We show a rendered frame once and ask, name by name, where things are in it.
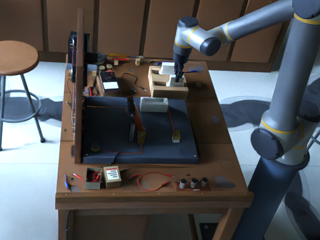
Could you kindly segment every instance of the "wooden workbench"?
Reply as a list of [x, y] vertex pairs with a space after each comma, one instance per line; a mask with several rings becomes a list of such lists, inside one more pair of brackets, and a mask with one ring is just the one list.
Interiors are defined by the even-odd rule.
[[[134, 61], [119, 62], [118, 66], [114, 66], [121, 95], [113, 93], [110, 97], [133, 94], [121, 79], [124, 72], [135, 75], [136, 84], [147, 89], [145, 92], [135, 87], [133, 80], [129, 80], [128, 84], [137, 90], [135, 97], [150, 96], [148, 69], [153, 63], [147, 62], [151, 60], [144, 59], [140, 66], [135, 66]], [[79, 187], [79, 192], [69, 192], [66, 189], [64, 175], [69, 178], [76, 173], [84, 178], [87, 167], [103, 168], [106, 164], [75, 164], [74, 158], [71, 157], [73, 144], [71, 108], [66, 104], [66, 101], [71, 102], [71, 95], [67, 86], [68, 71], [66, 71], [55, 196], [55, 207], [59, 215], [59, 239], [65, 239], [68, 210], [75, 210], [71, 211], [69, 218], [69, 240], [87, 240], [92, 236], [92, 232], [84, 230], [85, 228], [94, 228], [94, 234], [97, 237], [94, 239], [100, 239], [98, 236], [102, 234], [105, 239], [142, 240], [145, 239], [150, 214], [189, 214], [194, 239], [198, 237], [193, 214], [222, 214], [213, 239], [230, 240], [232, 238], [244, 209], [251, 206], [254, 195], [248, 191], [245, 183], [206, 63], [188, 62], [184, 71], [198, 65], [204, 67], [203, 72], [186, 73], [189, 88], [186, 106], [198, 151], [198, 164], [115, 164], [121, 170], [129, 168], [121, 174], [121, 187], [106, 189], [102, 183], [100, 190], [89, 190], [85, 189], [85, 184], [80, 179], [69, 181], [72, 186]], [[92, 73], [89, 72], [89, 86], [94, 82], [94, 77], [91, 76]], [[196, 83], [201, 83], [204, 89], [196, 87]], [[214, 123], [216, 117], [212, 118], [213, 116], [219, 118], [217, 123]], [[134, 174], [147, 172], [171, 174], [176, 176], [176, 180], [206, 177], [211, 191], [177, 192], [174, 187], [174, 178], [169, 179], [167, 176], [152, 174], [142, 179], [148, 181], [150, 189], [166, 181], [171, 182], [157, 191], [148, 192], [138, 189], [138, 178], [128, 179]], [[235, 184], [235, 187], [218, 187], [215, 178], [217, 176], [225, 177]], [[103, 231], [97, 232], [97, 227], [101, 227]]]

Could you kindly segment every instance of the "wooden disc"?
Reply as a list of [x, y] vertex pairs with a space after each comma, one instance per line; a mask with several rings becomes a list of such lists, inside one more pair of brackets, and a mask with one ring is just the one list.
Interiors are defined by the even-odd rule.
[[33, 46], [21, 41], [0, 41], [0, 75], [25, 74], [38, 63], [39, 54]]

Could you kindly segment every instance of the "dark blue platform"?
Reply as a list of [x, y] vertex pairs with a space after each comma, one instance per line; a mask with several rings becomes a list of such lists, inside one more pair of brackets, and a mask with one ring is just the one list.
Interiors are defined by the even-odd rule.
[[[137, 107], [140, 98], [135, 98]], [[117, 154], [112, 152], [139, 153], [137, 132], [134, 141], [129, 142], [133, 118], [129, 118], [123, 108], [92, 108], [83, 110], [84, 130], [82, 135], [84, 164], [197, 164], [198, 153], [191, 129], [185, 101], [169, 99], [169, 109], [174, 129], [180, 130], [180, 143], [172, 143], [172, 127], [167, 112], [140, 112], [146, 128], [143, 154]], [[85, 106], [127, 107], [125, 97], [86, 97]], [[91, 151], [92, 143], [100, 149], [111, 151]]]

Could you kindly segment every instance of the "white floor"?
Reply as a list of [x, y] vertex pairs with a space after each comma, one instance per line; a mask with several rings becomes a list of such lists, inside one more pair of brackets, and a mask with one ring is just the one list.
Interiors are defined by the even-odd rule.
[[[40, 62], [25, 79], [31, 92], [46, 98], [61, 99], [64, 94], [64, 63]], [[220, 103], [237, 98], [271, 99], [279, 72], [210, 71]], [[311, 77], [320, 74], [320, 54]], [[7, 89], [23, 89], [18, 76], [7, 79]], [[4, 124], [4, 150], [0, 153], [0, 240], [58, 239], [58, 211], [55, 210], [61, 127], [40, 123], [46, 143], [40, 143], [33, 120]], [[253, 126], [229, 129], [243, 175], [249, 183], [259, 155], [252, 148]], [[310, 203], [320, 212], [320, 146], [310, 149], [306, 175]], [[300, 240], [282, 202], [266, 234], [266, 240]]]

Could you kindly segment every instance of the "cabinet panel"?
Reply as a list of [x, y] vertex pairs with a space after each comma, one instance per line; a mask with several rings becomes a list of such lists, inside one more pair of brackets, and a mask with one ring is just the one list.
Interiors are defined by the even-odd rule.
[[[269, 0], [250, 0], [244, 14], [249, 14], [268, 4]], [[231, 62], [268, 63], [281, 27], [282, 23], [279, 23], [237, 40]]]
[[20, 41], [44, 50], [41, 0], [1, 1], [0, 23], [0, 41]]
[[[199, 26], [208, 31], [222, 24], [238, 19], [244, 0], [200, 0], [196, 19]], [[189, 57], [191, 60], [225, 61], [230, 49], [230, 44], [220, 48], [213, 56], [205, 56], [192, 49]]]
[[46, 0], [50, 52], [68, 52], [71, 31], [77, 31], [78, 9], [84, 9], [84, 32], [90, 34], [90, 52], [94, 36], [95, 0]]
[[151, 0], [143, 55], [172, 59], [178, 21], [194, 6], [195, 0]]
[[100, 0], [98, 52], [138, 56], [146, 0]]

